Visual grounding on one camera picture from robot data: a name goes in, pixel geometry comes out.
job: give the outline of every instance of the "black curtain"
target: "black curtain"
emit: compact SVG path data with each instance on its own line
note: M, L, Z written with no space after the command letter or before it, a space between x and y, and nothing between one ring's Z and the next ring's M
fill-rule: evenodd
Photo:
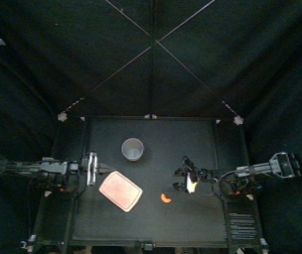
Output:
M270 83L246 130L254 163L268 162L281 151L296 153L302 161L302 51ZM302 179L268 181L260 211L273 253L302 253Z
M57 114L11 47L0 47L0 155L37 161L51 155ZM0 253L21 253L37 210L37 191L21 179L0 179Z

